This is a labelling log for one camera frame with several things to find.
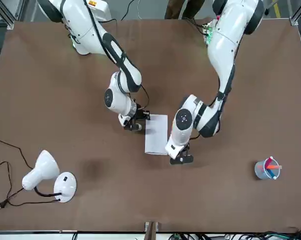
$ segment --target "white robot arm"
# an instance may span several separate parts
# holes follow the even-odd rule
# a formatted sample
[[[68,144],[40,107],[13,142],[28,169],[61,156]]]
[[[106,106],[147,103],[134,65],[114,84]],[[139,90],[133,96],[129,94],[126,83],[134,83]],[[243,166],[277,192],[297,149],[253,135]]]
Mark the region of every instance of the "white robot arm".
[[[204,138],[210,138],[219,131],[223,107],[235,74],[238,46],[243,34],[251,34],[259,26],[264,5],[262,0],[214,0],[213,10],[220,18],[213,26],[207,52],[219,78],[218,93],[211,105],[204,104],[194,95],[181,103],[165,147],[171,164],[193,161],[193,156],[188,154],[193,128]]]
[[[142,76],[116,39],[98,22],[108,20],[102,16],[103,11],[98,11],[101,5],[107,6],[107,3],[102,0],[37,0],[37,2],[50,20],[65,24],[73,47],[79,54],[106,55],[119,68],[119,71],[111,76],[104,95],[105,105],[118,114],[118,120],[124,129],[141,130],[142,126],[135,121],[149,119],[150,113],[143,110],[128,94],[136,93],[140,89]]]

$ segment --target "white desk lamp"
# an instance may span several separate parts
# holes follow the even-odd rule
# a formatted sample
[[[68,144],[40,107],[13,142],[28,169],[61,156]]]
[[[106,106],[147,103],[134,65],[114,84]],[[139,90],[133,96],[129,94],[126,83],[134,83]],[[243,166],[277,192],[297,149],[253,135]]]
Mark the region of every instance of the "white desk lamp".
[[[54,184],[54,193],[44,194],[38,191],[37,185],[42,180],[57,178]],[[59,166],[53,156],[43,150],[36,161],[35,167],[22,179],[22,187],[25,190],[35,190],[42,197],[55,197],[59,202],[66,203],[75,195],[77,182],[75,176],[70,172],[60,174]]]

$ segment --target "sheet of paper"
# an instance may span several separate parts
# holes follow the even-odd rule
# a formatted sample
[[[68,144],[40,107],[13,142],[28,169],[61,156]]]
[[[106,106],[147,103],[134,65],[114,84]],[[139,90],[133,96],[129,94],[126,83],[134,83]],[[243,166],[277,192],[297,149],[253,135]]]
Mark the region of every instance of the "sheet of paper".
[[[146,120],[145,153],[152,155],[167,155],[168,117],[167,115],[151,114]]]

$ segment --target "brown table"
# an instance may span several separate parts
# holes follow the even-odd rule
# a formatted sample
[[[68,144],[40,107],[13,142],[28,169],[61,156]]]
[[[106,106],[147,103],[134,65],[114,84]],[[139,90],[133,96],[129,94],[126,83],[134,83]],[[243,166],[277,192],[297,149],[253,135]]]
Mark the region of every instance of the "brown table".
[[[149,110],[167,114],[180,101],[210,103],[217,75],[202,36],[182,20],[105,24],[139,67]],[[221,131],[191,142],[194,163],[171,166],[144,153],[144,135],[125,131],[103,96],[117,68],[74,51],[63,25],[17,23],[0,56],[0,139],[21,147],[30,165],[42,149],[73,172],[69,203],[7,206],[0,230],[264,232],[301,228],[301,42],[288,20],[264,20],[245,36]],[[145,103],[143,91],[135,95]],[[256,180],[254,162],[283,165],[278,180]],[[28,172],[18,150],[0,144],[12,164],[13,191]],[[51,192],[54,181],[43,181]],[[0,201],[9,189],[0,167]],[[12,202],[43,201],[22,192]]]

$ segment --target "metal bracket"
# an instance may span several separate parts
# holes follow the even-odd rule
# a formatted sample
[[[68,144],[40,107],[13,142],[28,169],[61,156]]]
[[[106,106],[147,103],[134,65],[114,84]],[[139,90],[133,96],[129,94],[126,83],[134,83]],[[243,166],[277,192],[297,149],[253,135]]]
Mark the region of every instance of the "metal bracket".
[[[292,26],[298,26],[299,25],[299,23],[297,22],[297,21],[292,21],[292,17],[290,16],[289,17],[289,21],[290,21],[290,25],[292,25]]]
[[[159,223],[158,222],[152,222],[152,221],[145,222],[145,232],[147,232],[147,229],[148,229],[150,223],[155,223],[155,227],[156,227],[155,229],[156,229],[156,232],[158,232],[159,231]]]
[[[156,232],[159,230],[159,223],[154,221],[145,222],[144,240],[156,240]]]
[[[13,30],[14,29],[14,24],[13,25],[8,25],[7,30]]]

